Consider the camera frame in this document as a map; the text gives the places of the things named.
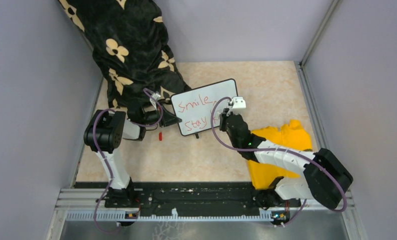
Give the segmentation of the white whiteboard black frame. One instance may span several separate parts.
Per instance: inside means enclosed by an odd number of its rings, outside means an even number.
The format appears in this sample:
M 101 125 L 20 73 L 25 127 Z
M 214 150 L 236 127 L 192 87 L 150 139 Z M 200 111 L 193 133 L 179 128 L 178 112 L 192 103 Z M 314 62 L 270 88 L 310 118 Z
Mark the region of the white whiteboard black frame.
M 184 137 L 195 135 L 211 129 L 211 124 L 219 126 L 217 113 L 228 106 L 228 101 L 221 102 L 212 114 L 214 106 L 224 97 L 236 96 L 237 84 L 232 78 L 172 95 L 170 100 L 173 112 L 181 119 L 178 123 L 180 134 Z

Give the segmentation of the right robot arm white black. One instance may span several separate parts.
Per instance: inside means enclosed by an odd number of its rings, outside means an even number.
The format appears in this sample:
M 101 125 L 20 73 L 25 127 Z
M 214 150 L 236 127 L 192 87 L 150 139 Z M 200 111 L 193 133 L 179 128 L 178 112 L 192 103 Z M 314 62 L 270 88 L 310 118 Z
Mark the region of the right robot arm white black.
M 276 174 L 269 183 L 268 200 L 272 205 L 281 206 L 290 199 L 312 199 L 338 212 L 339 204 L 346 203 L 346 191 L 354 179 L 331 150 L 320 148 L 313 152 L 276 144 L 252 133 L 243 117 L 227 108 L 220 118 L 219 129 L 227 133 L 231 142 L 229 149 L 253 163 L 278 167 L 297 175 Z

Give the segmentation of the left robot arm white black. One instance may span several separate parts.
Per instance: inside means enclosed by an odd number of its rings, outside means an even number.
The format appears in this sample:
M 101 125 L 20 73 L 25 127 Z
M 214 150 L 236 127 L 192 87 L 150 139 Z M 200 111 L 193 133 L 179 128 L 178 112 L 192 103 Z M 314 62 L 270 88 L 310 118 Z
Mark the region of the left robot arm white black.
M 168 127 L 181 123 L 182 119 L 165 107 L 145 111 L 134 106 L 126 112 L 121 110 L 97 110 L 83 134 L 84 143 L 100 159 L 108 184 L 99 198 L 107 208 L 133 207 L 138 195 L 131 176 L 126 171 L 119 147 L 123 140 L 142 141 L 148 128 Z

